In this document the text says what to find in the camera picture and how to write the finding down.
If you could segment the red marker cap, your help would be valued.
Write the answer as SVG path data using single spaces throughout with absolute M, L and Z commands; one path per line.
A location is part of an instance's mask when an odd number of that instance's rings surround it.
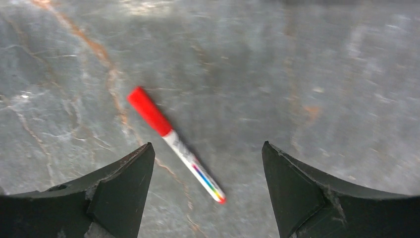
M 127 100 L 145 122 L 161 137 L 167 136 L 173 130 L 169 121 L 142 87 L 135 87 L 127 96 Z

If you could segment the white marker pen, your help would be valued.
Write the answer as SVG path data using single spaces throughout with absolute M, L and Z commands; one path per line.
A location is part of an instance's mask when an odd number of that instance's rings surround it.
M 171 130 L 162 138 L 211 197 L 218 203 L 223 204 L 226 201 L 226 195 L 215 180 L 203 168 L 197 157 L 180 140 L 178 134 L 174 130 Z

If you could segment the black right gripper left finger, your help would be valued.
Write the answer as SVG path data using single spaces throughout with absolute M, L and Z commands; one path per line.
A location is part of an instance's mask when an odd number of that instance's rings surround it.
M 115 238 L 138 236 L 155 161 L 151 143 L 80 178 L 0 197 L 3 238 L 83 238 L 98 224 Z

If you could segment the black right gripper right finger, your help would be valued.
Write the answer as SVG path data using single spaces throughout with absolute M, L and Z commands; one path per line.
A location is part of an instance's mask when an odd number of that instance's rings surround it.
M 357 185 L 266 141 L 262 161 L 282 238 L 417 238 L 420 198 Z

